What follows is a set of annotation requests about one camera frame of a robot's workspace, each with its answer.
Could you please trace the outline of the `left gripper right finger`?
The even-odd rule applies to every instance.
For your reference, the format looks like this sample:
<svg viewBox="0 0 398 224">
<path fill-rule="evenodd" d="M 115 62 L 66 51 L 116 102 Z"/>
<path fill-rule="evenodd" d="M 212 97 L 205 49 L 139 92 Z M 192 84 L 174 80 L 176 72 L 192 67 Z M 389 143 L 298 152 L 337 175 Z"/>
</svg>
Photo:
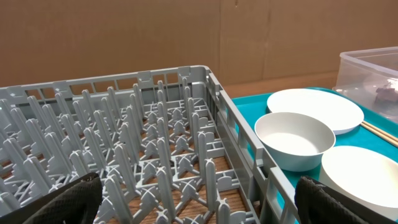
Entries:
<svg viewBox="0 0 398 224">
<path fill-rule="evenodd" d="M 301 224 L 397 224 L 306 175 L 297 182 L 294 200 Z"/>
</svg>

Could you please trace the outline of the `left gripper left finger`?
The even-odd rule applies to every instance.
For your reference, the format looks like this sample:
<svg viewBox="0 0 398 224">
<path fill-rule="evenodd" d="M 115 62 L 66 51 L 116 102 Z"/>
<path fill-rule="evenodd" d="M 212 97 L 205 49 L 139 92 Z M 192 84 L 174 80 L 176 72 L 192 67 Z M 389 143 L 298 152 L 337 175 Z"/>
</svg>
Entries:
<svg viewBox="0 0 398 224">
<path fill-rule="evenodd" d="M 1 223 L 93 223 L 102 203 L 103 186 L 91 172 L 1 218 Z"/>
</svg>

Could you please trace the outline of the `grey bowl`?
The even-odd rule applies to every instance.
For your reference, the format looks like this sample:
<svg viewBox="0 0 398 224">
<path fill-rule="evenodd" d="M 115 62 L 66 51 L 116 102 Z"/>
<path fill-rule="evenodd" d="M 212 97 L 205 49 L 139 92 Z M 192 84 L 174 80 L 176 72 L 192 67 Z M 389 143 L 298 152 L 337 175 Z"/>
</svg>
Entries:
<svg viewBox="0 0 398 224">
<path fill-rule="evenodd" d="M 265 114 L 256 121 L 254 130 L 277 165 L 291 172 L 316 168 L 323 153 L 336 142 L 326 124 L 298 113 Z"/>
</svg>

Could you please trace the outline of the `large white plate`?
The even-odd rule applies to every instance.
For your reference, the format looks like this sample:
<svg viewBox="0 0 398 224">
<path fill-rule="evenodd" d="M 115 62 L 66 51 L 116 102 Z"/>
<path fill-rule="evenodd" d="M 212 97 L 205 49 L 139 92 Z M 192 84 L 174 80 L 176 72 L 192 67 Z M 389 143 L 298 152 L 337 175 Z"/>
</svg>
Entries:
<svg viewBox="0 0 398 224">
<path fill-rule="evenodd" d="M 267 99 L 269 111 L 300 113 L 325 123 L 336 135 L 352 131 L 364 121 L 362 109 L 352 101 L 309 88 L 281 90 Z"/>
</svg>

